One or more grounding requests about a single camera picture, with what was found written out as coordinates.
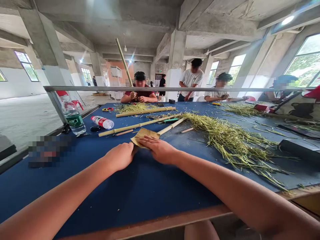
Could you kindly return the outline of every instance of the blue table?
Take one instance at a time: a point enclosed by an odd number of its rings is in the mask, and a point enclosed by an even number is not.
[[[102,108],[114,107],[108,103],[97,109],[91,115],[84,118],[87,132],[94,123],[91,116],[103,116],[112,119],[115,128],[134,125],[148,121],[145,117],[121,117],[116,118],[112,114],[102,112]],[[241,116],[223,116],[226,112],[216,109],[215,106],[205,102],[178,102],[175,104],[180,111],[199,111],[201,115],[221,117],[230,122],[237,123],[250,131],[256,131],[252,124],[240,121]],[[278,119],[255,118],[260,123],[275,125],[281,122]],[[145,128],[158,132],[166,127],[161,124],[150,124]],[[161,139],[182,151],[188,152],[200,158],[214,162],[232,169],[226,165],[221,154],[212,147],[206,147],[203,133],[190,131],[178,134],[180,131],[190,128],[189,123],[182,123],[176,128],[161,136]],[[263,133],[266,138],[273,141],[281,141],[285,137]],[[297,137],[295,134],[283,132],[287,136]],[[108,135],[98,137],[98,133],[92,133],[83,138],[74,139],[73,146],[67,154],[61,157],[60,163],[55,167],[28,168],[28,158],[22,160],[11,169],[0,175],[0,222],[3,222],[14,213],[40,197],[50,189],[67,180],[79,171],[88,167],[100,157],[104,156],[111,148],[123,142],[129,142],[135,135],[127,133],[121,136]],[[283,182],[288,189],[297,188],[297,184],[304,186],[320,183],[320,170],[312,163],[292,161],[285,158],[274,159],[278,167],[294,175],[277,173],[276,179]],[[240,174],[260,183],[274,192],[279,190],[265,179],[254,173],[239,172]],[[221,206],[222,202],[200,183],[186,175],[174,166],[165,166],[157,163],[149,150],[140,149],[133,162],[124,170],[112,175],[100,184],[72,214],[68,221],[56,235],[56,238],[85,234],[111,228],[119,228],[137,224],[143,221],[162,219],[163,217],[184,214],[187,211],[203,211]]]

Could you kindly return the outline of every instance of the jeans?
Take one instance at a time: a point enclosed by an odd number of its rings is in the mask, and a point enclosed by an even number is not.
[[[184,102],[184,96],[181,93],[179,94],[178,102]],[[193,102],[193,98],[189,98],[188,102]]]

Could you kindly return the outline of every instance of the green label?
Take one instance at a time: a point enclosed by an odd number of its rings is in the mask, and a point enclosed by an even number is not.
[[[83,123],[83,120],[82,120],[82,117],[80,116],[80,114],[71,115],[66,118],[67,118],[67,121],[68,121],[70,127],[79,127]]]

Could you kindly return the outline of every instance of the maroon shirt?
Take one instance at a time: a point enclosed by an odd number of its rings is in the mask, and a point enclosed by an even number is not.
[[[130,96],[130,93],[131,91],[126,91],[124,94],[127,95],[127,96]],[[149,97],[152,93],[154,93],[154,91],[149,91],[149,92],[142,92],[142,91],[139,91],[139,92],[136,92],[137,93],[137,99],[138,97]],[[132,99],[130,102],[139,102],[139,100],[136,101],[136,99]]]

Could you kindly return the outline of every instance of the bottle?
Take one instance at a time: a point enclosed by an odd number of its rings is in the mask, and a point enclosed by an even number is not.
[[[63,115],[66,117],[72,132],[75,135],[85,133],[87,129],[76,105],[71,102],[69,96],[62,96],[61,99]]]
[[[106,118],[104,118],[104,117],[92,116],[92,117],[91,117],[91,120],[92,120],[95,124],[97,124],[97,125],[105,128],[105,129],[111,129],[111,128],[113,128],[113,126],[114,126],[114,122],[113,122],[112,120],[106,119]]]

